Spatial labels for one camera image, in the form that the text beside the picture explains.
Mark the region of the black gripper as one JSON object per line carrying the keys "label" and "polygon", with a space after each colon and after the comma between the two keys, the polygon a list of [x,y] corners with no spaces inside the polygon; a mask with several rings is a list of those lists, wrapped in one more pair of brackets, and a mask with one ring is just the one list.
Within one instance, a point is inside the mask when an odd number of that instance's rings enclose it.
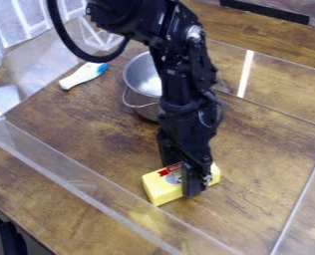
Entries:
{"label": "black gripper", "polygon": [[181,190],[185,197],[200,195],[212,182],[209,141],[222,121],[222,104],[213,91],[205,91],[185,105],[160,98],[157,145],[164,166],[181,165]]}

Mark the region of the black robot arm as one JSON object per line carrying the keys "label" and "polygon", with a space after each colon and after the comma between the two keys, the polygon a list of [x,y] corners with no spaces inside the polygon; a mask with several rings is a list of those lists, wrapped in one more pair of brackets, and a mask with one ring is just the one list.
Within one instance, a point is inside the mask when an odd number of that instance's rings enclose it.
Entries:
{"label": "black robot arm", "polygon": [[181,164],[182,194],[193,197],[212,181],[209,141],[224,116],[197,16],[178,0],[89,0],[87,14],[99,28],[150,48],[161,80],[160,157],[164,165]]}

